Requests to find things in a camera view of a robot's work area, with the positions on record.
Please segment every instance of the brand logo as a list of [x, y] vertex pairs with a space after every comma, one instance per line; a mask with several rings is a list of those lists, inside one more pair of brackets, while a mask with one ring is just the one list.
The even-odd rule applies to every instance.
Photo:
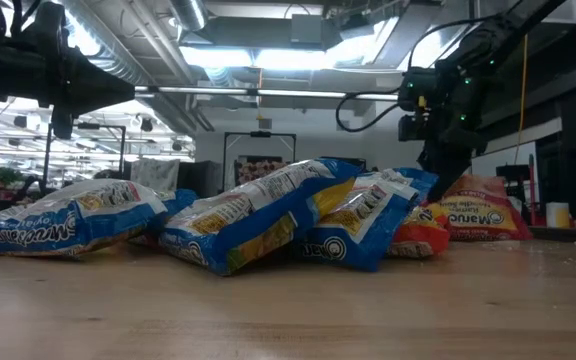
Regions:
[[201, 264], [206, 265], [206, 260], [204, 260], [204, 254], [201, 253], [201, 247], [194, 241], [188, 243], [188, 253], [190, 255], [190, 260]]
[[75, 235], [75, 216], [70, 213], [62, 224], [29, 230], [0, 230], [0, 243], [26, 247], [32, 243], [66, 241]]
[[429, 209], [421, 209], [421, 211], [419, 211], [418, 218], [422, 221], [432, 221], [432, 211]]
[[491, 211], [488, 215], [464, 215], [450, 214], [448, 220], [453, 223], [479, 224], [479, 225], [499, 225], [504, 222], [504, 216], [496, 211]]
[[491, 211], [488, 213], [488, 220], [495, 225], [499, 225], [504, 222], [504, 217], [496, 211]]
[[332, 236], [320, 244], [304, 244], [302, 255], [306, 257], [322, 257], [328, 260], [342, 260], [346, 257], [346, 244], [337, 236]]

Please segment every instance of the yellow cable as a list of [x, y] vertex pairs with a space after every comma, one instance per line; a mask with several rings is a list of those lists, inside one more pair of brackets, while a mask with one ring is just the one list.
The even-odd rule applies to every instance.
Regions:
[[524, 73], [521, 80], [521, 109], [519, 113], [519, 131], [517, 133], [517, 150], [515, 151], [515, 165], [519, 158], [519, 145], [521, 145], [521, 132], [524, 129], [524, 117], [526, 112], [526, 78], [528, 75], [528, 35], [524, 37]]

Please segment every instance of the red snack bag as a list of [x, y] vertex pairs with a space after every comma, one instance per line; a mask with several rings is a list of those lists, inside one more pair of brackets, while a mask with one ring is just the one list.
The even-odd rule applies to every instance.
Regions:
[[444, 252], [450, 233], [448, 217], [439, 204], [417, 206], [395, 232], [387, 255], [420, 259]]
[[444, 194], [450, 235], [457, 241], [527, 240], [532, 234], [499, 177], [463, 175]]

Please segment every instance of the ventilation duct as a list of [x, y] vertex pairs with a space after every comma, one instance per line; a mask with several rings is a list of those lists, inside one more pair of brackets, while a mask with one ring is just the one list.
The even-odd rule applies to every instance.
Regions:
[[172, 14], [186, 31], [199, 31], [208, 23], [208, 12], [201, 0], [170, 0]]
[[[212, 83], [212, 85], [214, 85], [216, 87], [231, 87], [231, 88], [255, 88], [256, 87], [256, 86], [253, 86], [254, 84], [245, 83], [245, 82], [242, 82], [242, 81], [235, 79], [232, 76], [232, 72], [230, 71], [230, 68], [227, 68], [227, 67], [204, 68], [204, 71], [206, 71], [206, 76], [208, 76], [208, 79], [210, 79], [210, 82]], [[233, 98], [235, 98], [239, 101], [247, 102], [247, 103], [251, 103], [251, 102], [256, 103], [257, 102], [256, 96], [233, 96]]]
[[[101, 45], [101, 52], [89, 58], [94, 65], [133, 85], [153, 84], [150, 75], [87, 4], [78, 0], [64, 0], [63, 4], [77, 22]], [[197, 130], [195, 122], [166, 95], [156, 94], [153, 98], [142, 98], [138, 101], [150, 106], [174, 132], [192, 135]]]

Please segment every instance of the instant noodle package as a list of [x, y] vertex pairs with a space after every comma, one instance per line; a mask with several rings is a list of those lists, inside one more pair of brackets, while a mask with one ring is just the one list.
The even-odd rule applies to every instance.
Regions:
[[502, 178], [463, 175], [444, 194], [441, 207], [451, 240], [526, 240], [526, 223], [512, 206]]
[[334, 159], [290, 164], [173, 216], [159, 245], [230, 275], [303, 236], [344, 199], [359, 169]]
[[395, 230], [435, 182], [434, 175], [407, 168], [360, 176], [337, 208], [295, 243], [296, 256], [376, 271]]
[[77, 255], [139, 234], [166, 206], [155, 191], [113, 179], [88, 180], [28, 207], [0, 212], [0, 254]]

